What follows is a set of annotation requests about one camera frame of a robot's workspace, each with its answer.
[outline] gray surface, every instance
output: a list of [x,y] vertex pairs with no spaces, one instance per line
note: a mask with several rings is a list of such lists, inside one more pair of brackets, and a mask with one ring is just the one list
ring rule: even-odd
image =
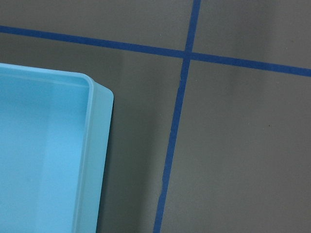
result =
[[195,52],[311,68],[311,1],[203,0]]
[[309,233],[310,89],[192,62],[162,233]]
[[183,50],[191,1],[2,0],[0,24]]
[[0,62],[82,72],[113,91],[98,232],[152,232],[181,60],[0,33]]

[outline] plastic tray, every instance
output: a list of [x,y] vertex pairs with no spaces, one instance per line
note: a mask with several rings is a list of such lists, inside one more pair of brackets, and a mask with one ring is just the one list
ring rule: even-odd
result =
[[0,233],[95,233],[112,92],[0,64]]

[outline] blue tape strip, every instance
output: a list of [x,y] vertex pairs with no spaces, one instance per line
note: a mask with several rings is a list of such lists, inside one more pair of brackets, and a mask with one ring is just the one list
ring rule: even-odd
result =
[[286,73],[286,74],[295,74],[295,75],[311,77],[311,69],[306,69],[306,68],[283,66],[283,65],[272,64],[272,63],[208,55],[208,54],[195,53],[195,52],[191,54],[191,59],[196,60],[196,61],[202,61],[202,62],[210,62],[210,63],[224,64],[224,65],[231,65],[231,66],[236,66],[236,67],[246,67],[246,68],[268,70],[268,71],[274,71],[274,72],[280,72],[280,73]]
[[200,4],[201,4],[200,0],[194,0],[193,5],[192,5],[188,36],[187,36],[187,41],[186,41],[186,46],[185,46],[185,57],[184,57],[183,64],[181,67],[180,84],[179,84],[179,89],[177,91],[177,96],[176,96],[173,121],[172,121],[172,126],[171,126],[171,133],[170,133],[169,144],[167,148],[163,177],[162,177],[162,191],[161,191],[158,204],[157,204],[155,224],[154,224],[154,230],[153,230],[154,233],[160,233],[161,231],[166,195],[167,195],[167,190],[169,186],[174,150],[175,150],[176,139],[177,139],[179,120],[180,120],[181,109],[183,105],[186,83],[187,83],[188,72],[189,72],[189,66],[190,66],[190,56],[191,56],[191,52],[193,48],[196,25],[197,25],[197,21],[199,17]]
[[111,49],[143,52],[143,53],[169,56],[169,57],[178,57],[178,58],[184,57],[184,52],[180,50],[164,49],[164,48],[158,48],[158,47],[152,47],[152,46],[137,45],[137,44],[116,42],[116,41],[110,41],[110,40],[101,40],[101,39],[94,39],[94,38],[60,34],[60,33],[49,33],[49,32],[42,32],[42,31],[22,29],[22,28],[13,28],[13,27],[1,26],[1,25],[0,25],[0,33],[25,35],[25,36],[31,36],[31,37],[37,37],[37,38],[65,41],[65,42],[84,44],[84,45],[93,45],[93,46],[99,46],[99,47],[105,47],[105,48],[111,48]]

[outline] vertical blue line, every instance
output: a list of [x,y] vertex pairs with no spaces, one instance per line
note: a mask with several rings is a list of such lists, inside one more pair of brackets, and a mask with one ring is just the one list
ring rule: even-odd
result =
[[169,144],[167,148],[163,177],[162,177],[162,191],[161,191],[159,201],[157,204],[154,231],[153,231],[154,233],[160,233],[161,231],[165,200],[166,200],[167,190],[169,186],[179,120],[180,120],[181,109],[182,109],[184,95],[185,95],[191,53],[192,53],[192,48],[193,48],[193,43],[194,43],[196,25],[198,22],[199,11],[200,11],[200,4],[201,4],[201,0],[193,0],[192,12],[191,12],[189,29],[188,29],[188,36],[187,36],[187,41],[186,41],[186,46],[185,46],[185,56],[184,56],[183,64],[181,67],[180,84],[179,84],[179,88],[178,88],[177,96],[176,96],[176,102],[175,102],[175,108],[174,108],[174,114],[173,114],[173,120],[172,120],[172,126],[171,126],[171,133],[170,133]]

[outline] blue tape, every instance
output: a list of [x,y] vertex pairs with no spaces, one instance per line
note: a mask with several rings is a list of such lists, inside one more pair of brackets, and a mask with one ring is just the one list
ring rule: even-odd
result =
[[99,47],[105,47],[105,48],[111,48],[111,49],[143,52],[143,53],[169,56],[169,57],[178,57],[178,58],[184,57],[184,52],[180,50],[164,49],[164,48],[158,48],[158,47],[152,47],[152,46],[116,42],[116,41],[111,41],[111,40],[101,40],[101,39],[94,39],[94,38],[60,34],[60,33],[49,33],[49,32],[42,32],[42,31],[22,29],[22,28],[13,28],[13,27],[7,27],[7,26],[0,26],[0,33],[24,35],[24,36],[31,36],[31,37],[36,37],[36,38],[65,41],[65,42],[71,42],[71,43],[83,44],[83,45],[93,45],[93,46],[99,46]]
[[188,36],[187,36],[187,41],[185,45],[185,57],[184,57],[183,64],[181,67],[180,84],[179,84],[179,88],[178,88],[177,96],[176,96],[176,102],[175,102],[175,108],[174,108],[173,120],[172,120],[172,126],[171,126],[171,133],[170,133],[169,144],[167,148],[165,165],[164,165],[164,170],[163,170],[162,190],[161,190],[161,194],[159,196],[159,200],[157,204],[155,224],[154,224],[154,230],[153,230],[154,233],[160,233],[161,231],[166,195],[167,195],[168,186],[169,186],[174,150],[175,150],[176,139],[177,139],[179,120],[180,120],[181,109],[183,105],[186,83],[187,83],[187,78],[188,78],[190,57],[191,57],[191,52],[192,52],[193,43],[194,43],[196,25],[197,25],[197,21],[199,17],[200,4],[201,4],[200,0],[194,0],[193,5],[192,5]]
[[272,64],[272,63],[208,55],[208,54],[195,53],[195,52],[191,53],[191,59],[196,60],[196,61],[202,61],[202,62],[231,65],[235,67],[246,67],[246,68],[268,70],[268,71],[273,71],[273,72],[280,72],[280,73],[286,73],[286,74],[295,74],[295,75],[311,77],[311,69],[306,69],[306,68],[284,66],[284,65]]

